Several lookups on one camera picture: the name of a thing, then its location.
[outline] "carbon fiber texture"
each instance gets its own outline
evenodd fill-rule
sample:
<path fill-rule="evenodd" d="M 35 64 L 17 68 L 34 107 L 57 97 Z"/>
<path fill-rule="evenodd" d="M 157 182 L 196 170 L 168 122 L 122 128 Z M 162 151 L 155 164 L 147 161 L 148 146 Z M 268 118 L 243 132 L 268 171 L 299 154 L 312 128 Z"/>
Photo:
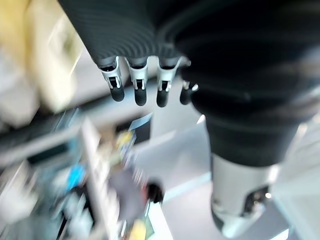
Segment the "carbon fiber texture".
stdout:
<path fill-rule="evenodd" d="M 112 56 L 180 56 L 156 38 L 146 0 L 59 0 L 93 61 Z"/>

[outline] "blue object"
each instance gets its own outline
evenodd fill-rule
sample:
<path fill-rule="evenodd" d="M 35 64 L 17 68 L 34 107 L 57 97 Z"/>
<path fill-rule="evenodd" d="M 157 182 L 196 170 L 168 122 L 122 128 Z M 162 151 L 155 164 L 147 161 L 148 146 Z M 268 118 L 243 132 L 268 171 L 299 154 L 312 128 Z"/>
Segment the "blue object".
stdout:
<path fill-rule="evenodd" d="M 86 169 L 83 165 L 75 165 L 70 169 L 70 173 L 67 179 L 66 190 L 70 191 L 74 187 L 81 184 L 84 180 Z"/>

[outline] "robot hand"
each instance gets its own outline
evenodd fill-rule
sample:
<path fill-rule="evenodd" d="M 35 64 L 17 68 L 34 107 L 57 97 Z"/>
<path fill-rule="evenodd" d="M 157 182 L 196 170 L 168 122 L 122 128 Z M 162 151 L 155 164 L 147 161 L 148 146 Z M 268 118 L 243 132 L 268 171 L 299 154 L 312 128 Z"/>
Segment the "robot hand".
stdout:
<path fill-rule="evenodd" d="M 147 59 L 159 57 L 160 107 L 167 104 L 177 59 L 190 59 L 191 66 L 181 72 L 186 81 L 181 102 L 191 99 L 206 117 L 213 153 L 212 216 L 228 238 L 246 231 L 263 212 L 268 187 L 299 124 L 319 110 L 320 14 L 312 7 L 317 3 L 59 2 L 116 101 L 124 97 L 118 56 L 127 59 L 140 106 L 146 102 Z M 197 91 L 188 91 L 194 86 Z"/>

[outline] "black knob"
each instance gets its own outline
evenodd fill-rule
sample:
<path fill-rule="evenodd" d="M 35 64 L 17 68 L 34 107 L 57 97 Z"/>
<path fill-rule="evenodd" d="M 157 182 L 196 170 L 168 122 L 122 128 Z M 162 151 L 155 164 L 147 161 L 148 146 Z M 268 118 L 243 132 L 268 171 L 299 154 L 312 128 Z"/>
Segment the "black knob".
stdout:
<path fill-rule="evenodd" d="M 165 90 L 162 90 L 162 91 L 158 90 L 158 93 L 156 95 L 156 104 L 158 104 L 160 108 L 165 107 L 168 103 L 168 97 L 169 97 L 169 92 Z"/>
<path fill-rule="evenodd" d="M 180 103 L 183 105 L 187 105 L 191 102 L 191 95 L 192 95 L 192 89 L 184 89 L 182 88 L 181 94 L 180 94 Z"/>
<path fill-rule="evenodd" d="M 155 182 L 149 182 L 147 184 L 147 194 L 148 199 L 152 201 L 153 203 L 162 203 L 165 197 L 165 193 L 160 186 L 160 184 Z"/>
<path fill-rule="evenodd" d="M 121 102 L 125 98 L 124 86 L 122 85 L 119 88 L 114 87 L 110 89 L 110 91 L 111 91 L 111 97 L 116 102 Z"/>
<path fill-rule="evenodd" d="M 147 102 L 147 90 L 135 89 L 134 90 L 134 100 L 138 106 L 143 106 Z"/>

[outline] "robotic finger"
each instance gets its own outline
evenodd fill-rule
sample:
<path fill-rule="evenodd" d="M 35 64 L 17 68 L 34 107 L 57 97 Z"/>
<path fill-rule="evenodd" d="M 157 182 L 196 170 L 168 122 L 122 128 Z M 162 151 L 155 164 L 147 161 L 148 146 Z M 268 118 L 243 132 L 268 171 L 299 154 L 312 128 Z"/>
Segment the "robotic finger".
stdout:
<path fill-rule="evenodd" d="M 111 57 L 108 64 L 100 67 L 100 71 L 108 83 L 112 98 L 121 102 L 125 98 L 125 91 L 121 80 L 119 57 Z"/>

